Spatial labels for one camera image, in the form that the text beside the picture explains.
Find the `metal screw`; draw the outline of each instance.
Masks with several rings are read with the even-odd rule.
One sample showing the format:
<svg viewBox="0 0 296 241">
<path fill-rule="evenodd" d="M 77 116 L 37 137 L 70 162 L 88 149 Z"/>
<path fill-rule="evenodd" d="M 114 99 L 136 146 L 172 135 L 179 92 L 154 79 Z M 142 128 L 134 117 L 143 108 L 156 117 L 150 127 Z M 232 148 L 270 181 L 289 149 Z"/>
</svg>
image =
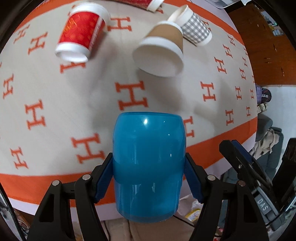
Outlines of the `metal screw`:
<svg viewBox="0 0 296 241">
<path fill-rule="evenodd" d="M 207 178 L 210 180 L 210 181 L 215 181 L 216 180 L 216 177 L 214 175 L 208 175 Z"/>
<path fill-rule="evenodd" d="M 91 178 L 90 174 L 85 174 L 85 175 L 82 176 L 82 179 L 85 180 L 85 181 L 90 179 L 90 178 Z"/>
<path fill-rule="evenodd" d="M 59 180 L 54 180 L 54 181 L 52 182 L 52 185 L 53 185 L 53 186 L 57 186 L 57 185 L 59 185 Z"/>
<path fill-rule="evenodd" d="M 246 183 L 245 183 L 243 180 L 239 180 L 239 185 L 240 185 L 241 187 L 244 187 L 244 186 L 246 185 Z"/>
</svg>

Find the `brown paper cup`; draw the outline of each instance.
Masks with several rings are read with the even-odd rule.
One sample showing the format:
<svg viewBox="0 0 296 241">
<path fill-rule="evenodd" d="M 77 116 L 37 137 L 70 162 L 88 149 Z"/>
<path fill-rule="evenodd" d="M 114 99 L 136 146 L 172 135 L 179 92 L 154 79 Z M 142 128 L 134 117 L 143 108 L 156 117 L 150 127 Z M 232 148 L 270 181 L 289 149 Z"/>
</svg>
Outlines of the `brown paper cup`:
<svg viewBox="0 0 296 241">
<path fill-rule="evenodd" d="M 160 77 L 173 77 L 183 70 L 183 32 L 173 22 L 159 22 L 133 52 L 141 70 Z"/>
</svg>

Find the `blue plastic cup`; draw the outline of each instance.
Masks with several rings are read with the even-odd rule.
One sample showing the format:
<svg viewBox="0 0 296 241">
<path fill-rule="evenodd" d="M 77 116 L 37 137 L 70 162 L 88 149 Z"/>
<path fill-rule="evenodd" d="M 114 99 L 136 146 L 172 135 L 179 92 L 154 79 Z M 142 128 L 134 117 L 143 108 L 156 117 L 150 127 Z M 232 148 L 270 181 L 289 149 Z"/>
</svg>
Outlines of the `blue plastic cup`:
<svg viewBox="0 0 296 241">
<path fill-rule="evenodd" d="M 171 217 L 178 209 L 185 149 L 182 117 L 154 112 L 120 114 L 113 133 L 118 212 L 141 223 Z"/>
</svg>

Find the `table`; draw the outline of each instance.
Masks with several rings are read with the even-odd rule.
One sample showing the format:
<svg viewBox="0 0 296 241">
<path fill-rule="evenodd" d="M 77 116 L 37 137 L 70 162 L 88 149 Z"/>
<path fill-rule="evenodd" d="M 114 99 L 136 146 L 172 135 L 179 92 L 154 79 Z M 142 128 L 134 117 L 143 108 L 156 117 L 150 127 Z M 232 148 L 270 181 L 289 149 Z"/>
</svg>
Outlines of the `table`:
<svg viewBox="0 0 296 241">
<path fill-rule="evenodd" d="M 122 112 L 181 115 L 187 151 L 216 176 L 230 168 L 218 151 L 222 140 L 237 139 L 248 150 L 254 146 L 257 106 L 252 68 L 224 10 L 202 0 L 197 5 L 166 0 L 151 13 L 99 0 L 110 11 L 112 25 L 94 46 L 92 59 L 74 64 L 58 59 L 54 49 L 69 11 L 79 2 L 43 2 L 0 54 L 0 182 L 13 207 L 35 214 L 53 180 L 72 182 L 101 164 L 112 152 L 113 127 Z M 184 40 L 184 71 L 174 78 L 138 70 L 131 56 L 137 43 L 183 4 L 205 21 L 212 41 L 195 47 Z M 184 181 L 181 196 L 189 192 Z M 101 220 L 120 217 L 114 200 L 111 183 L 96 206 Z"/>
</svg>

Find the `orange stripe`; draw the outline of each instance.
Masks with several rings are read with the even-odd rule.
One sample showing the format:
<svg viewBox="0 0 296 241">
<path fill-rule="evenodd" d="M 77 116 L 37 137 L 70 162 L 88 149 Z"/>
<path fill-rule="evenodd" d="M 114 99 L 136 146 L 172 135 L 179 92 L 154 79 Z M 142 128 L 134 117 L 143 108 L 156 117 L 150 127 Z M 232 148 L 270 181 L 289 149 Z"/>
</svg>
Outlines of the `orange stripe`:
<svg viewBox="0 0 296 241">
<path fill-rule="evenodd" d="M 225 139 L 236 139 L 240 143 L 245 142 L 257 130 L 257 117 L 209 140 L 187 147 L 186 151 L 198 165 L 207 168 L 222 158 L 219 152 L 219 144 Z M 73 182 L 85 173 L 53 176 L 17 176 L 0 174 L 0 182 L 7 195 L 20 201 L 39 204 L 53 180 L 60 180 L 62 183 Z M 105 197 L 99 204 L 114 203 L 113 181 L 108 187 Z"/>
<path fill-rule="evenodd" d="M 33 18 L 35 18 L 35 17 L 37 17 L 37 16 L 39 16 L 39 15 L 41 15 L 43 13 L 46 13 L 46 12 L 48 12 L 50 10 L 53 10 L 53 9 L 55 9 L 57 7 L 60 7 L 60 6 L 65 5 L 65 4 L 69 4 L 69 3 L 74 2 L 74 1 L 76 1 L 76 0 L 50 0 L 49 2 L 44 3 L 43 5 L 35 8 L 21 22 L 21 24 L 17 27 L 17 29 L 15 31 L 17 31 L 18 29 L 23 27 L 26 23 L 31 21 Z M 177 7 L 180 7 L 180 6 L 183 6 L 183 5 L 187 4 L 199 16 L 201 16 L 201 17 L 211 21 L 215 25 L 221 27 L 222 29 L 224 29 L 225 32 L 232 35 L 237 41 L 239 41 L 242 45 L 244 45 L 242 37 L 240 36 L 240 34 L 237 31 L 235 31 L 227 23 L 225 23 L 224 21 L 222 21 L 221 19 L 219 19 L 217 16 L 210 13 L 209 11 L 203 9 L 202 7 L 199 7 L 199 6 L 195 5 L 194 3 L 191 3 L 191 2 L 186 1 L 186 0 L 165 0 L 164 2 L 168 3 L 168 4 L 171 4 L 171 5 L 175 5 Z"/>
</svg>

